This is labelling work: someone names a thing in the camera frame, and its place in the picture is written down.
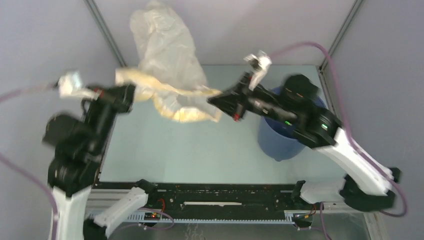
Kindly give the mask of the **translucent white yellow trash bag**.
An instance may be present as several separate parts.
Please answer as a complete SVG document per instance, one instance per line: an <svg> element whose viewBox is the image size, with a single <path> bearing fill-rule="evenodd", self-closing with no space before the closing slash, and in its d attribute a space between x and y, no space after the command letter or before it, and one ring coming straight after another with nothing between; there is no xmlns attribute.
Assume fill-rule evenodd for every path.
<svg viewBox="0 0 424 240"><path fill-rule="evenodd" d="M129 26L140 61L137 67L116 69L115 83L135 84L135 101L151 100L164 118L219 122L222 112L207 100L220 90L209 87L193 37L180 16L169 5L152 0L133 12Z"/></svg>

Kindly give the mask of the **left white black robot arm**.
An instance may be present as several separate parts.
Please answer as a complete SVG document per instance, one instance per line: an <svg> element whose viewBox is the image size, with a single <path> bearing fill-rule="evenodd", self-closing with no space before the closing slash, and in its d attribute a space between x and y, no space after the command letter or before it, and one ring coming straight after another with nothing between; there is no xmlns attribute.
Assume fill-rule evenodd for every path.
<svg viewBox="0 0 424 240"><path fill-rule="evenodd" d="M54 148L47 176L56 204L50 229L53 240L106 240L131 213L142 207L153 208L158 202L157 186L141 179L101 214L85 216L116 117L131 111L136 87L129 83L88 89L97 97L89 100L83 118L67 113L52 117L42 139Z"/></svg>

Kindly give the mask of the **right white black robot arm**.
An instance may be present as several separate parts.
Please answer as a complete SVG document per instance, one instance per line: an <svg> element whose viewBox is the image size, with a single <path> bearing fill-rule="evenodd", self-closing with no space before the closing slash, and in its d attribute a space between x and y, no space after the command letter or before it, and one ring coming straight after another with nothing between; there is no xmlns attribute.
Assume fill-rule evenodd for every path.
<svg viewBox="0 0 424 240"><path fill-rule="evenodd" d="M355 148L337 116L316 104L318 87L303 74L288 76L278 90L262 85L250 89L254 75L246 73L234 86L211 96L207 102L235 121L246 112L292 128L302 145L328 156L345 171L342 181L296 184L291 204L304 209L309 204L343 202L360 212L383 212L395 204L392 186L400 177L396 167L387 168Z"/></svg>

